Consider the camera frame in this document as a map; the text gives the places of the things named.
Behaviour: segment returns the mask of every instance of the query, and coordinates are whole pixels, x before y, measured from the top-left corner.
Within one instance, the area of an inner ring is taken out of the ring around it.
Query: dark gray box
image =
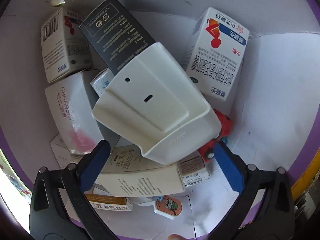
[[[155,43],[118,0],[105,0],[79,28],[115,75]]]

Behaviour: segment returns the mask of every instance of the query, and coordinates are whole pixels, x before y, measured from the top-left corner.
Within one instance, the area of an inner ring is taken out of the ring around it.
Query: cardboard box
[[[58,134],[50,143],[54,156],[56,157],[61,169],[67,167],[69,163],[78,163],[84,155],[71,154],[64,143],[60,134]]]
[[[90,202],[93,208],[113,211],[132,211],[133,205],[128,198],[113,197],[106,195],[99,189],[99,193],[95,191],[95,186],[89,191],[84,192],[84,195]]]
[[[106,68],[105,70],[101,71],[91,82],[91,86],[93,87],[94,91],[100,97],[104,92],[105,88],[109,85],[111,80],[115,75],[110,70],[110,68]]]
[[[60,8],[41,26],[41,48],[48,82],[92,65],[88,42],[79,30],[81,14]]]
[[[238,73],[249,31],[214,8],[198,20],[182,67],[198,89],[225,101]]]
[[[196,151],[178,162],[184,187],[190,187],[210,179],[201,155]]]
[[[145,197],[184,192],[176,163],[162,165],[141,156],[136,145],[116,147],[97,179],[113,196]]]
[[[84,20],[80,30],[115,75],[155,43],[118,0],[105,0]]]
[[[45,89],[51,114],[71,154],[88,154],[103,139],[113,150],[120,138],[91,115],[99,96],[90,82],[98,73],[78,72]]]

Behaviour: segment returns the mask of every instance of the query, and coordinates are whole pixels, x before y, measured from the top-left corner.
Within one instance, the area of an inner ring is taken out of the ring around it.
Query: white plastic object
[[[184,158],[221,131],[211,106],[159,42],[115,76],[92,116],[161,164]]]

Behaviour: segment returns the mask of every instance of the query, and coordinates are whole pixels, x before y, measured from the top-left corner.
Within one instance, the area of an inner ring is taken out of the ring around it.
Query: orange label
[[[156,207],[158,210],[172,216],[178,216],[182,211],[180,200],[169,196],[164,196],[161,202],[156,201]]]

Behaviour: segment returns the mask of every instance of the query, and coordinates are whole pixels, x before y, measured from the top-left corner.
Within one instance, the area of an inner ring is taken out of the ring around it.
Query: white box with pink print
[[[120,138],[91,115],[99,96],[90,82],[98,73],[78,72],[45,89],[53,119],[72,154],[88,154],[102,139],[110,143],[112,151]]]
[[[200,17],[182,67],[203,94],[226,101],[248,37],[246,28],[214,8]]]

